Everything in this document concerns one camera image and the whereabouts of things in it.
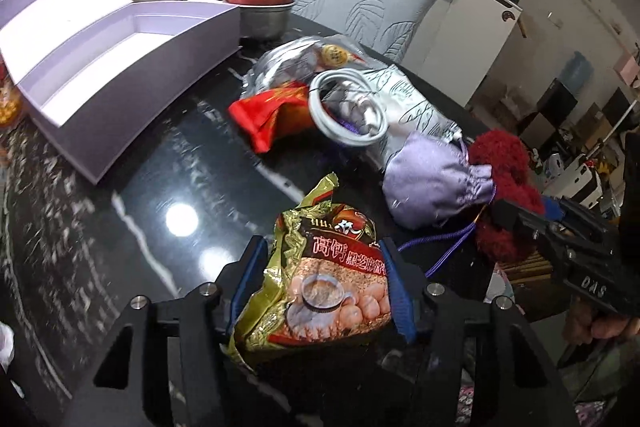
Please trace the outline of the person's right hand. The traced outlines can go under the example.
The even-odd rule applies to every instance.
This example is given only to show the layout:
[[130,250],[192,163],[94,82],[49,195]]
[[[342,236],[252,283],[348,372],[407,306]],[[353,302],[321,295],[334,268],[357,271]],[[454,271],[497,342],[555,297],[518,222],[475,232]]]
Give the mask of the person's right hand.
[[573,346],[586,345],[592,340],[628,340],[639,335],[638,317],[605,313],[597,317],[591,303],[574,297],[568,308],[563,338]]

